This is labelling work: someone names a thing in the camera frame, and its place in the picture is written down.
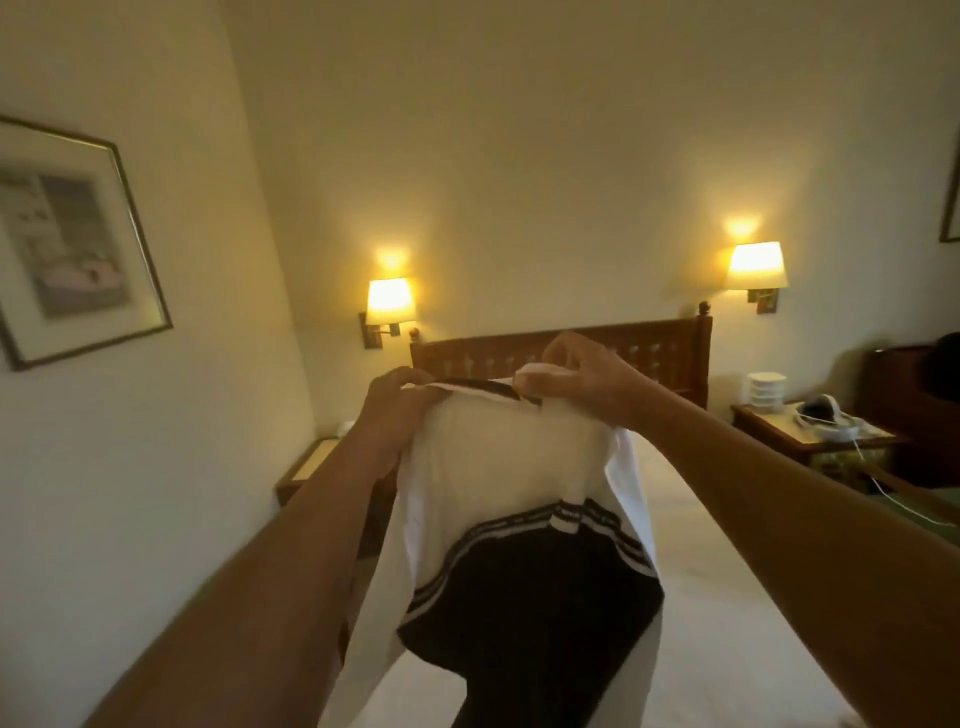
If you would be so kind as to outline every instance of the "cable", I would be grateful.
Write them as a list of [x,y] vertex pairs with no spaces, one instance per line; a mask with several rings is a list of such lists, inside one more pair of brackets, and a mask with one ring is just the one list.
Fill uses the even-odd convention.
[[[867,458],[865,458],[865,457],[863,456],[863,452],[860,451],[860,446],[857,444],[855,438],[854,438],[854,440],[853,440],[853,446],[856,448],[856,454],[858,454],[858,455],[860,456],[860,459],[863,460],[863,462],[867,462]],[[904,511],[908,511],[909,513],[912,513],[912,514],[913,514],[914,516],[916,516],[917,518],[924,519],[924,521],[933,523],[934,525],[945,525],[945,526],[949,526],[950,528],[956,528],[956,527],[957,527],[956,523],[944,523],[943,521],[934,521],[934,520],[931,519],[930,517],[925,516],[923,513],[919,513],[918,511],[913,510],[913,508],[910,508],[909,506],[904,505],[904,504],[901,503],[899,500],[897,500],[897,499],[894,498],[894,497],[891,497],[890,494],[888,494],[885,490],[883,490],[883,487],[882,487],[878,482],[876,482],[876,478],[875,478],[875,477],[873,477],[873,476],[870,475],[869,473],[867,473],[867,475],[870,477],[871,480],[873,480],[874,485],[876,485],[876,489],[879,490],[880,493],[887,498],[887,500],[889,500],[891,503],[896,503],[896,505],[898,505],[898,506],[899,506],[900,508],[902,508]]]
[[[833,422],[831,422],[830,420],[820,420],[820,419],[818,419],[818,418],[816,418],[816,417],[810,417],[809,415],[802,415],[800,412],[797,413],[797,417],[803,418],[803,419],[805,419],[805,420],[812,420],[812,421],[818,422],[818,423],[825,423],[826,425],[836,425],[836,423],[833,423]],[[854,438],[851,440],[851,442],[853,443],[853,446],[856,448],[856,454],[860,456],[860,460],[862,460],[863,462],[867,462],[867,458],[865,458],[865,457],[863,456],[863,450],[860,449],[860,444],[856,442],[856,438],[854,437]],[[904,511],[907,511],[907,512],[909,512],[909,513],[912,513],[912,514],[913,514],[914,516],[916,516],[917,518],[924,519],[924,521],[933,523],[934,525],[943,525],[943,526],[947,526],[947,527],[949,527],[949,528],[957,528],[957,527],[958,527],[956,523],[944,523],[944,522],[942,522],[942,521],[935,521],[935,520],[931,519],[929,516],[925,516],[923,513],[919,513],[919,512],[917,512],[917,511],[913,510],[913,508],[910,508],[909,506],[904,505],[904,504],[901,503],[899,500],[897,500],[897,499],[894,498],[894,497],[891,497],[889,493],[887,493],[885,490],[883,490],[883,486],[881,486],[878,482],[876,482],[876,478],[875,478],[875,477],[873,477],[873,476],[870,475],[869,473],[864,473],[864,474],[867,475],[867,477],[869,477],[871,480],[873,480],[874,485],[876,485],[876,489],[880,491],[880,494],[881,494],[881,495],[883,495],[884,497],[886,497],[887,500],[889,500],[891,503],[896,503],[896,505],[898,505],[898,506],[899,506],[900,508],[902,508]]]

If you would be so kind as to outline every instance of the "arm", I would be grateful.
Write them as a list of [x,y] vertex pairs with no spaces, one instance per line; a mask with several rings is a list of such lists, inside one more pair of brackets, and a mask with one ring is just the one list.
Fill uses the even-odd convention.
[[960,550],[562,334],[515,377],[646,437],[684,477],[837,688],[874,728],[953,725]]
[[317,724],[374,482],[445,396],[407,367],[289,505],[207,583],[120,679],[86,728]]

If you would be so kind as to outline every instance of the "hand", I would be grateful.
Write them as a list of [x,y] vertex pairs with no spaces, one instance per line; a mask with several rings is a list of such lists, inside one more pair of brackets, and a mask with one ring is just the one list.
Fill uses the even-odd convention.
[[550,342],[542,359],[569,374],[517,374],[514,389],[523,397],[568,400],[608,425],[632,428],[637,396],[661,389],[603,345],[573,331]]
[[[432,381],[427,372],[397,367],[370,383],[360,417],[346,439],[358,443],[372,459],[377,478],[394,468],[426,413],[450,394],[422,386]],[[404,384],[417,386],[404,389]]]

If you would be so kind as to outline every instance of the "headphones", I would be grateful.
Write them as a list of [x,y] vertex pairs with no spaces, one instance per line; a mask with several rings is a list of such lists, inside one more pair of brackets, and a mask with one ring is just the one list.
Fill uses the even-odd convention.
[[828,443],[848,443],[856,440],[863,420],[840,411],[840,405],[830,395],[815,395],[797,407],[797,424],[812,429],[818,439]]

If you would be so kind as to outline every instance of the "lampshade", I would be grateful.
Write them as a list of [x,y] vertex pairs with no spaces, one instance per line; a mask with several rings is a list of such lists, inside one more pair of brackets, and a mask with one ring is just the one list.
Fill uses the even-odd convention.
[[780,243],[749,243],[733,250],[727,273],[728,290],[786,288],[789,284]]
[[407,279],[370,281],[367,296],[367,324],[402,324],[417,318],[417,307]]

